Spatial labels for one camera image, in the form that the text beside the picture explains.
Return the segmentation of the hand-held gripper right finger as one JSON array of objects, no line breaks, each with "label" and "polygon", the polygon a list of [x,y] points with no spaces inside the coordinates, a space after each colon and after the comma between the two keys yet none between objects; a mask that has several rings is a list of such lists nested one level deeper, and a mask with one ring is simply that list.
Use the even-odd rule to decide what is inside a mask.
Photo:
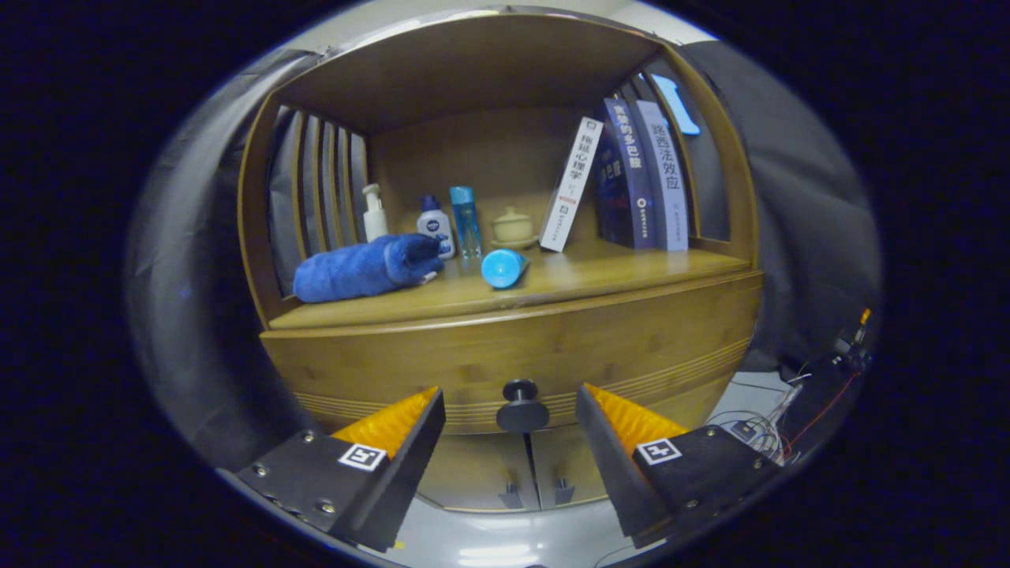
[{"label": "hand-held gripper right finger", "polygon": [[782,467],[718,425],[689,429],[584,383],[576,416],[622,533],[692,543],[743,509]]}]

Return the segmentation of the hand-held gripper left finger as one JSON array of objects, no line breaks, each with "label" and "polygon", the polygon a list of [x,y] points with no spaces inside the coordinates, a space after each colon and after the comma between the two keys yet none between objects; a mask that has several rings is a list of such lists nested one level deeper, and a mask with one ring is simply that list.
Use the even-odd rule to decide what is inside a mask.
[{"label": "hand-held gripper left finger", "polygon": [[325,434],[302,429],[238,470],[259,496],[354,545],[393,547],[445,425],[434,386]]}]

